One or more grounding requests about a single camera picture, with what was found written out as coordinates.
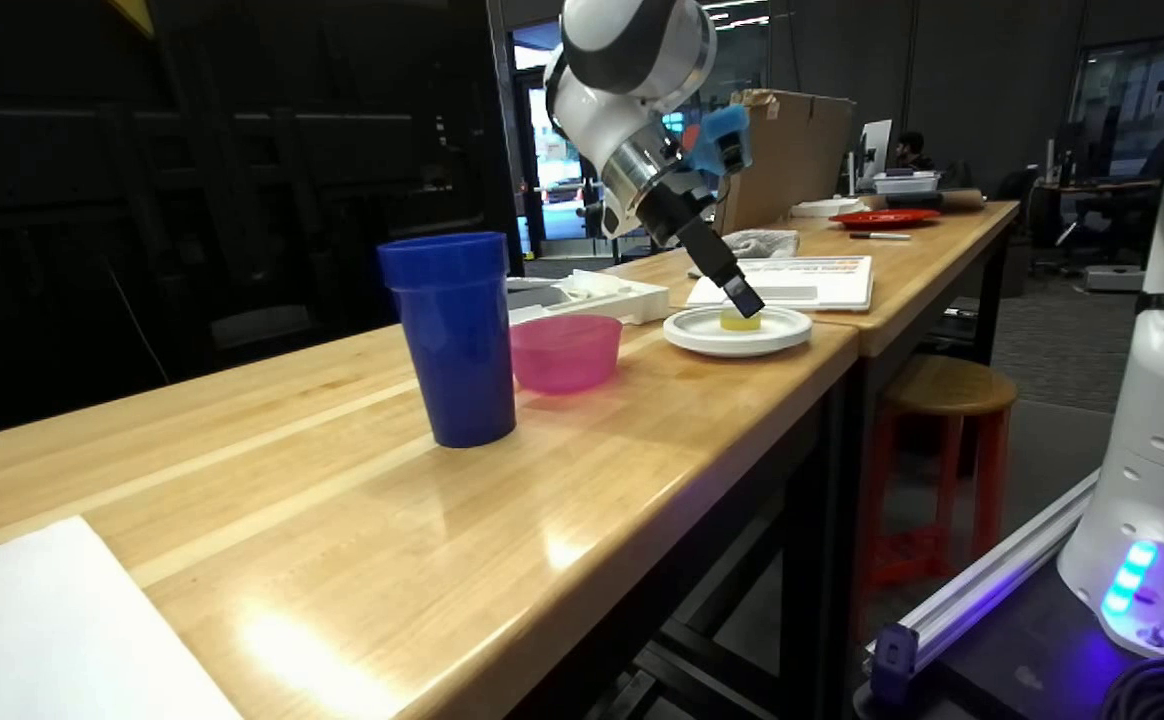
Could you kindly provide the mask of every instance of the blue cup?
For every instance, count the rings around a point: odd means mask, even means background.
[[[430,427],[444,448],[493,443],[518,427],[506,247],[499,233],[409,238],[375,247]]]

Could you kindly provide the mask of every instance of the dark background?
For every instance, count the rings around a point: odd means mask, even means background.
[[[130,7],[0,0],[0,427],[389,326],[389,238],[518,247],[480,3]]]

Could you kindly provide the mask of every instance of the pink cup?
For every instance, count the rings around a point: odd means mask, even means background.
[[[618,378],[618,316],[545,316],[509,331],[513,378],[531,393],[585,393]]]

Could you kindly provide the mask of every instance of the red stool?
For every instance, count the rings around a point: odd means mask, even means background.
[[[1013,408],[1017,385],[989,364],[969,364],[958,355],[913,355],[901,370],[871,425],[865,544],[861,544],[869,551],[865,557],[869,592],[913,580],[935,580],[952,573],[952,508],[969,440],[976,440],[974,551],[979,557],[1001,539]],[[913,416],[941,425],[935,515],[916,533],[889,537],[883,502],[895,471],[895,434]]]

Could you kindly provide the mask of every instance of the wooden countertop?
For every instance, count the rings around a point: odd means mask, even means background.
[[[401,328],[0,434],[0,539],[86,515],[246,716],[506,716],[856,359],[630,328],[437,448]]]
[[[806,256],[871,256],[871,308],[816,311],[816,328],[861,328],[861,352],[880,355],[1013,219],[1013,200],[992,200],[979,213],[944,213],[935,223],[913,230],[908,241],[851,241],[838,223],[798,219]],[[677,288],[674,308],[680,308],[688,300],[688,286],[680,286],[688,267],[686,253],[660,253],[619,264],[619,276]]]

